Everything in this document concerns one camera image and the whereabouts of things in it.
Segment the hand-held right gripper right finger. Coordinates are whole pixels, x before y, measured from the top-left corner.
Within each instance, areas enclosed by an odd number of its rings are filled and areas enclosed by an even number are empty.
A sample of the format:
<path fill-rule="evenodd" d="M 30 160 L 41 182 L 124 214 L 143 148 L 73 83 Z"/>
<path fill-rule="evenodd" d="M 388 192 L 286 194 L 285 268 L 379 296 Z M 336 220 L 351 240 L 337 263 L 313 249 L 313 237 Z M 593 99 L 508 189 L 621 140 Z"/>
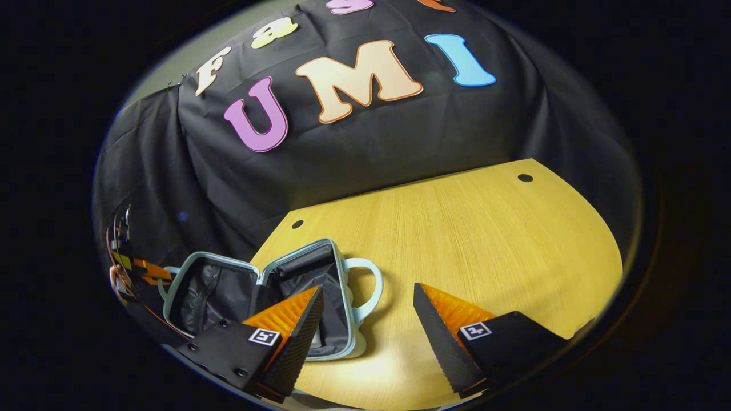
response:
<path fill-rule="evenodd" d="M 413 286 L 413 308 L 460 398 L 520 382 L 569 343 L 520 311 L 494 315 L 425 283 Z"/>

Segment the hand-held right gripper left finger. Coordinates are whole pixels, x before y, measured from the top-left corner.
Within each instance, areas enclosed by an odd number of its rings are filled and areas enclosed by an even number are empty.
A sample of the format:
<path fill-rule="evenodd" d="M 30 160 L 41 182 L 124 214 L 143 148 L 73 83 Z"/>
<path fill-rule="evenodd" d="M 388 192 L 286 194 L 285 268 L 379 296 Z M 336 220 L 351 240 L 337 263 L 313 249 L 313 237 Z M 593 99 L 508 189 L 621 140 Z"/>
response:
<path fill-rule="evenodd" d="M 220 320 L 176 348 L 176 357 L 235 393 L 283 403 L 294 390 L 324 312 L 315 286 L 243 322 Z"/>

